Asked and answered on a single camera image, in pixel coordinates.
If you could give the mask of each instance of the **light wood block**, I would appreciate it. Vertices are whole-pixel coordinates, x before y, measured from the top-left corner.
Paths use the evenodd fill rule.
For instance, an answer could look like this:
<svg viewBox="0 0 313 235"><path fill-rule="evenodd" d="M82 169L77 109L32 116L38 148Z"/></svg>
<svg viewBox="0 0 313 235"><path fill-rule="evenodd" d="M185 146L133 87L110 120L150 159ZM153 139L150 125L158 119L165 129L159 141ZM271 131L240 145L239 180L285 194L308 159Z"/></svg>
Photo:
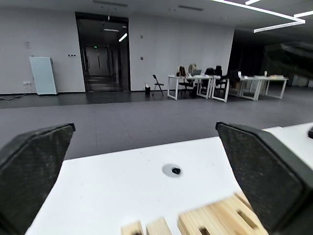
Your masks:
<svg viewBox="0 0 313 235"><path fill-rule="evenodd" d="M182 235L268 235L247 205L250 204L245 195L237 193L220 202L180 214L178 228Z"/></svg>
<svg viewBox="0 0 313 235"><path fill-rule="evenodd" d="M121 230L122 235L143 235L140 221L124 226Z"/></svg>
<svg viewBox="0 0 313 235"><path fill-rule="evenodd" d="M209 207L179 215L178 228L182 235L225 235L227 230Z"/></svg>
<svg viewBox="0 0 313 235"><path fill-rule="evenodd" d="M242 203L244 203L247 207L249 207L252 211L253 211L253 208L252 206L250 205L247 197L245 196L244 192L237 192L235 193L235 196L239 198L240 201L242 201Z"/></svg>
<svg viewBox="0 0 313 235"><path fill-rule="evenodd" d="M147 225L147 235L172 235L172 233L162 217Z"/></svg>
<svg viewBox="0 0 313 235"><path fill-rule="evenodd" d="M229 233L240 235L268 235L255 213L237 197L210 205Z"/></svg>

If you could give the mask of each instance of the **white cabinet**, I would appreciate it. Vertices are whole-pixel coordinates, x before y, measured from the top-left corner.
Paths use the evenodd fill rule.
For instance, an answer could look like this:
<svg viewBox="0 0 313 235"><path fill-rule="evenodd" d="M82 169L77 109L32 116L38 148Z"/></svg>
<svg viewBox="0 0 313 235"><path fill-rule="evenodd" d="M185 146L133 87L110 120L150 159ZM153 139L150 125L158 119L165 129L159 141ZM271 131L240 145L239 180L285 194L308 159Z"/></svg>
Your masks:
<svg viewBox="0 0 313 235"><path fill-rule="evenodd" d="M50 57L30 57L29 60L37 94L57 94L52 59Z"/></svg>

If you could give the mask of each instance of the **white table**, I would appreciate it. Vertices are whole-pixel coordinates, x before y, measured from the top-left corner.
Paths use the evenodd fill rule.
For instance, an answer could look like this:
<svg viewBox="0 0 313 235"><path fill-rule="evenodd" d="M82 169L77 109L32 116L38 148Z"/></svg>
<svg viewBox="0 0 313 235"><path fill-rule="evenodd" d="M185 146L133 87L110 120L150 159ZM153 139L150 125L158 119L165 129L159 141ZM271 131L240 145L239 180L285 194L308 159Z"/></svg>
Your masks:
<svg viewBox="0 0 313 235"><path fill-rule="evenodd" d="M283 81L284 82L282 90L280 92L280 95L269 95L268 94L268 88L269 88L269 84L270 84L271 81ZM259 89L259 96L260 95L264 95L264 96L268 96L268 97L274 97L274 98L278 98L278 99L283 99L287 81L288 81L288 78L286 78L286 77L275 77L275 76L272 76L272 77L262 77L260 87L262 87L262 85L263 85L262 83L265 83L267 87L266 87L266 91L265 91L264 94L261 94L260 93L261 89Z"/></svg>
<svg viewBox="0 0 313 235"><path fill-rule="evenodd" d="M258 101L260 95L282 99L284 96L284 93L285 93L287 80L288 80L287 78L279 77L279 76L278 77L274 77L274 76L271 76L271 77L265 77L265 76L242 77L242 78L240 78L241 84L240 84L240 90L239 90L237 96L241 97L241 98L245 98L245 99L251 99L253 101ZM256 89L254 91L253 97L244 95L244 83L245 82L253 82L253 81L257 81L257 86L256 86ZM269 84L271 81L283 81L284 82L281 93L279 96L268 94L268 88L269 88ZM267 88L266 88L264 94L262 94L261 88L264 85L264 83L266 84Z"/></svg>
<svg viewBox="0 0 313 235"><path fill-rule="evenodd" d="M313 139L308 137L308 131L312 127L313 122L273 129L270 132L313 170Z"/></svg>
<svg viewBox="0 0 313 235"><path fill-rule="evenodd" d="M305 140L311 125L268 131L313 165L313 140ZM182 176L165 176L167 163ZM141 220L145 227L161 216L180 235L180 212L238 190L219 137L67 160L26 235L120 235L121 226Z"/></svg>
<svg viewBox="0 0 313 235"><path fill-rule="evenodd" d="M214 91L215 91L215 88L216 88L216 86L215 86L215 82L216 82L216 78L213 78L212 79L212 95L211 95L211 98L212 99L217 99L217 100L220 100L220 101L223 101L223 102L225 102L225 103L227 103L227 99L228 99L228 93L229 93L229 79L227 78L226 79L226 87L225 87L225 96L224 96L224 99L223 98L219 98L219 97L216 97L215 96L215 94L214 94Z"/></svg>
<svg viewBox="0 0 313 235"><path fill-rule="evenodd" d="M211 93L212 93L212 87L211 87L212 82L211 81L214 78L215 79L220 79L221 77L220 76L208 76L208 75L204 75L204 76L202 76L202 75L195 75L193 77L188 76L188 77L185 78L185 77L177 77L177 76L174 76L174 75L169 75L168 76L167 97L170 97L170 98L173 98L174 100L177 100L179 82L184 82L184 79L191 79L191 80L198 80L197 95L208 99L208 98L211 97ZM170 94L170 82L171 82L171 79L174 79L176 81L175 96ZM209 80L208 81L208 87L207 87L206 95L201 94L201 83L202 83L202 80Z"/></svg>

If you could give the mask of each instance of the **linear led light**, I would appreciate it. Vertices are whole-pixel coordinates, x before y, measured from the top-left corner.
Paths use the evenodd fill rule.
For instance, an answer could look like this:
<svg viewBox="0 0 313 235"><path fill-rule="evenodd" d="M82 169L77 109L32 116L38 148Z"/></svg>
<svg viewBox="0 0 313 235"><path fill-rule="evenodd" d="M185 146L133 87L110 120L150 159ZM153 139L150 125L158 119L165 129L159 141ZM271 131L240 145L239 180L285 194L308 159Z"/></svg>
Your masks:
<svg viewBox="0 0 313 235"><path fill-rule="evenodd" d="M309 15L313 15L313 11L308 11L308 12L295 14L293 17L299 18L299 17L309 16Z"/></svg>
<svg viewBox="0 0 313 235"><path fill-rule="evenodd" d="M246 5L250 5L250 4L253 4L257 1L261 1L261 0L249 0L249 1L246 1Z"/></svg>
<svg viewBox="0 0 313 235"><path fill-rule="evenodd" d="M288 19L288 20L299 22L298 24L305 24L305 20L302 20L302 19L299 19L299 18L296 18L296 17L292 17L292 16L288 16L288 15L284 15L284 14L281 14L281 13L277 13L277 12L274 12L274 11L264 10L262 8L258 8L258 7L254 7L254 6L247 6L247 5L243 5L243 4L239 4L239 3L235 3L235 2L231 2L231 1L225 1L225 0L212 0L212 1L217 1L217 2L220 2L220 3L225 3L225 4L229 4L229 5L233 5L233 6L238 6L238 7L250 9L250 10L253 10L253 11L259 11L259 12L263 12L263 13L266 13L266 14L278 16L278 17L281 17L281 18L285 18L285 19ZM275 29L275 28L282 28L282 27L288 27L288 26L297 25L297 24L292 24L292 23L285 23L285 24L279 24L279 25L274 25L274 26L265 27L265 28L258 28L258 29L254 30L254 33L261 32L261 31L266 31L266 30L271 30L271 29Z"/></svg>
<svg viewBox="0 0 313 235"><path fill-rule="evenodd" d="M274 12L274 11L264 10L264 9L257 8L257 7L254 7L254 6L246 6L246 5L243 5L243 4L239 4L239 3L235 3L235 2L231 2L231 1L225 1L225 0L212 0L212 1L217 1L217 2L220 2L220 3L226 3L226 4L229 4L229 5L233 5L233 6L238 6L238 7L254 10L254 11L259 11L259 12L263 12L263 13L279 16L279 17L282 17L282 18L285 18L285 19L288 19L288 20L304 22L305 23L305 21L302 20L302 19L298 19L298 18L295 18L295 17L292 17L292 16L287 16L287 15L284 15L284 14L281 14L281 13L277 13L277 12Z"/></svg>
<svg viewBox="0 0 313 235"><path fill-rule="evenodd" d="M127 33L125 33L118 41L122 42L124 40L124 38L126 38L126 37L127 37Z"/></svg>
<svg viewBox="0 0 313 235"><path fill-rule="evenodd" d="M119 32L118 29L110 29L110 28L104 28L104 31L109 31L109 32Z"/></svg>
<svg viewBox="0 0 313 235"><path fill-rule="evenodd" d="M291 23L283 23L283 24L273 25L273 26L264 27L264 28L257 28L254 30L254 33L272 30L272 29L277 29L277 28L294 26L294 25L298 25L298 24L304 24L304 23L303 22L291 22Z"/></svg>

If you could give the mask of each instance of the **trash bin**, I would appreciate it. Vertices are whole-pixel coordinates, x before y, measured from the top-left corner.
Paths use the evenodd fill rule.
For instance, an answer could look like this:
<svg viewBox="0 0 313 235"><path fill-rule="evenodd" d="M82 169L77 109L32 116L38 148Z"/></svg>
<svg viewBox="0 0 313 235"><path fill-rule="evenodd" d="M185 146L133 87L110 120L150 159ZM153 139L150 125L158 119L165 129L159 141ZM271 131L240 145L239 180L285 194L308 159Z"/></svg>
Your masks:
<svg viewBox="0 0 313 235"><path fill-rule="evenodd" d="M150 91L151 91L150 87L145 87L146 95L150 95Z"/></svg>

